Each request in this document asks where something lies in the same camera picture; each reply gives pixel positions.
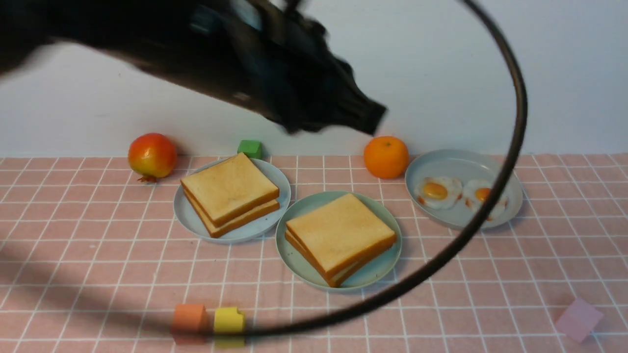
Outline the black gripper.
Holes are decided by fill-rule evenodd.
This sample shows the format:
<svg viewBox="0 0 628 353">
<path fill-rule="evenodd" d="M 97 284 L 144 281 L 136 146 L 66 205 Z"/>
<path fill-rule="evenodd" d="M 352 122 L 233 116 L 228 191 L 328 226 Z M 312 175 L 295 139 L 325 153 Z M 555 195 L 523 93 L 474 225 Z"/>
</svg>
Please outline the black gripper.
<svg viewBox="0 0 628 353">
<path fill-rule="evenodd" d="M 361 91 L 343 90 L 325 28 L 305 18 L 300 0 L 231 2 L 231 39 L 267 110 L 289 134 L 345 126 L 375 136 L 388 108 Z"/>
</svg>

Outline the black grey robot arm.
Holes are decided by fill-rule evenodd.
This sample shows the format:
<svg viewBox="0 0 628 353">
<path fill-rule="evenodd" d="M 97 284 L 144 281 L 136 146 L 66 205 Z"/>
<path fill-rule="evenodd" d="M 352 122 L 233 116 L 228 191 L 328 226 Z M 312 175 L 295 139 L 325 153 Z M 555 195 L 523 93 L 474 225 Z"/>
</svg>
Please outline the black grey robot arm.
<svg viewBox="0 0 628 353">
<path fill-rule="evenodd" d="M 387 108 L 357 87 L 327 29 L 298 0 L 3 0 L 1 73 L 71 42 L 260 114 L 287 134 L 374 135 Z"/>
</svg>

